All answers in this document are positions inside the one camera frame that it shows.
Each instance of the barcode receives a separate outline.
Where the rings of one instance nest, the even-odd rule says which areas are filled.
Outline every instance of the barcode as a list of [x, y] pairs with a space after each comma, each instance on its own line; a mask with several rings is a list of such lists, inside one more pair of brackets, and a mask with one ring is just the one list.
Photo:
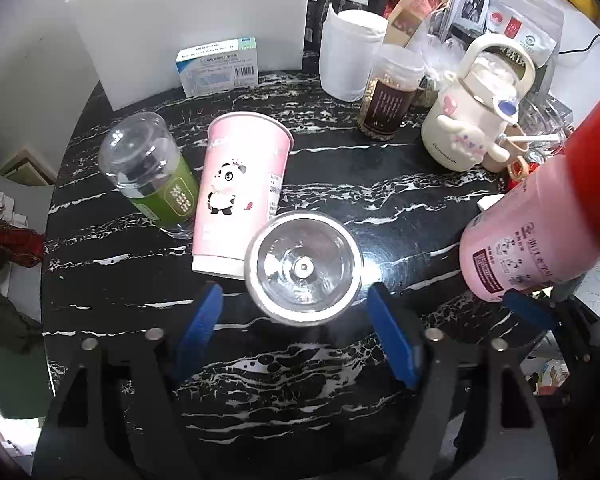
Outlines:
[[235, 69], [236, 77], [244, 77], [246, 75], [253, 75], [253, 66], [241, 66]]
[[209, 74], [200, 76], [200, 86], [217, 85], [218, 83], [227, 83], [230, 80], [227, 72], [219, 74]]

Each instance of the metal rim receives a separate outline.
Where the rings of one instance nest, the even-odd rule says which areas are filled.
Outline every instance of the metal rim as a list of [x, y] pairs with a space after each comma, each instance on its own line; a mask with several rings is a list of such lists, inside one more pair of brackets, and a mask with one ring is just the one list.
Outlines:
[[[347, 241], [353, 253], [353, 274], [349, 289], [340, 301], [320, 312], [295, 312], [278, 306], [264, 292], [264, 289], [260, 286], [257, 279], [256, 267], [258, 262], [258, 252], [260, 251], [260, 246], [264, 241], [264, 238], [280, 224], [295, 219], [316, 220], [328, 224], [333, 229], [336, 229], [336, 231]], [[358, 244], [340, 222], [323, 213], [291, 211], [276, 216], [269, 224], [265, 225], [255, 237], [253, 237], [247, 247], [244, 262], [246, 264], [245, 281], [251, 297], [268, 316], [283, 324], [310, 326], [333, 319], [341, 314], [353, 302], [355, 295], [360, 290], [360, 286], [362, 286], [362, 253], [360, 252]]]
[[211, 128], [214, 126], [214, 124], [216, 124], [217, 122], [226, 119], [228, 117], [234, 117], [234, 116], [247, 116], [247, 117], [257, 117], [259, 119], [266, 119], [267, 121], [274, 123], [277, 127], [279, 127], [283, 132], [286, 133], [286, 136], [289, 138], [289, 151], [291, 151], [294, 147], [294, 136], [291, 135], [291, 132], [286, 128], [286, 126], [284, 124], [282, 124], [280, 121], [275, 120], [273, 117], [269, 117], [268, 115], [265, 114], [259, 114], [257, 112], [229, 112], [228, 114], [223, 114], [219, 117], [216, 117], [213, 121], [211, 121], [211, 124], [209, 125], [208, 129], [206, 130], [206, 138], [209, 138], [209, 132], [211, 131]]

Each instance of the panda cartoon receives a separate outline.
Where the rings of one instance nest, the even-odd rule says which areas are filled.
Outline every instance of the panda cartoon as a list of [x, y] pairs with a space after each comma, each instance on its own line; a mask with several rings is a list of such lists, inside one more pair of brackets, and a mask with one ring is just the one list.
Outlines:
[[[209, 193], [206, 201], [212, 215], [216, 215], [220, 211], [223, 215], [232, 214], [236, 197], [240, 195], [240, 188], [246, 171], [246, 166], [237, 161], [226, 162], [220, 167], [212, 179], [211, 193]], [[252, 206], [253, 202], [249, 202], [244, 210], [248, 211]]]

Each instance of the green fabric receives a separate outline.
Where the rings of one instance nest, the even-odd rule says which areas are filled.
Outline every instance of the green fabric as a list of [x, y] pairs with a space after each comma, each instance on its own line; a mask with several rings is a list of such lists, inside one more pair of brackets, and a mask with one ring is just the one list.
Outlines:
[[24, 355], [0, 346], [0, 414], [46, 416], [52, 399], [44, 345], [36, 343]]
[[0, 293], [0, 414], [45, 416], [52, 397], [40, 323]]
[[33, 344], [41, 341], [40, 323], [20, 314], [0, 293], [0, 346], [26, 354]]

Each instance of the red cloth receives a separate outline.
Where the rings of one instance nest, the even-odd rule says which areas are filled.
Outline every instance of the red cloth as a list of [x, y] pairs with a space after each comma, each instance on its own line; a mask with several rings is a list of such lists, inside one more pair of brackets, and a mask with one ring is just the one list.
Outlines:
[[32, 229], [13, 227], [0, 220], [0, 248], [10, 261], [35, 267], [42, 261], [44, 238]]

